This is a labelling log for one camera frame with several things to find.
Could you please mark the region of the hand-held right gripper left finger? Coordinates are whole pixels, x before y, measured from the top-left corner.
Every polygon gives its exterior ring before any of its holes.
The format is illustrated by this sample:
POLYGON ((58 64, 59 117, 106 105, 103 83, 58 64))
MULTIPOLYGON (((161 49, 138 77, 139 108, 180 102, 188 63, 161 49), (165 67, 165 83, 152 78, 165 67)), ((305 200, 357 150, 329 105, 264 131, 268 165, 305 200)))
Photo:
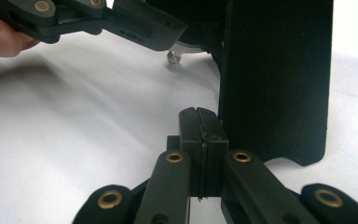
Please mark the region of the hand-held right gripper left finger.
POLYGON ((190 196, 203 198, 203 141, 200 131, 200 117, 194 107, 179 113, 179 146, 191 158, 190 196))

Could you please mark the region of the black felt cover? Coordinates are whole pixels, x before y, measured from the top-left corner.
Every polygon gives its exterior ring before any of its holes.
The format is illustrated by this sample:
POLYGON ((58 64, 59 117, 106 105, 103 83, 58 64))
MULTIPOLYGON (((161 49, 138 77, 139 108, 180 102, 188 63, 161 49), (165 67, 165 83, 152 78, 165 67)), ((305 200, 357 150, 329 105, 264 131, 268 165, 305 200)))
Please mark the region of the black felt cover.
POLYGON ((223 20, 218 117, 233 149, 307 166, 325 152, 334 0, 146 0, 223 20))

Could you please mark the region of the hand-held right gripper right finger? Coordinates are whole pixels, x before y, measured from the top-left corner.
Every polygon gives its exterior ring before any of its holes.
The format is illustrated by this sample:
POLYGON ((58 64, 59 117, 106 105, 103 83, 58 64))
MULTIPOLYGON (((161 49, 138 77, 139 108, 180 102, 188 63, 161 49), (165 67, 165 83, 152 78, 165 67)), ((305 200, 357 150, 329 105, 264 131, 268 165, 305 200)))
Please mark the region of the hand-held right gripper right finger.
POLYGON ((199 198, 220 197, 224 183, 224 158, 229 141, 213 111, 199 108, 202 139, 199 198))

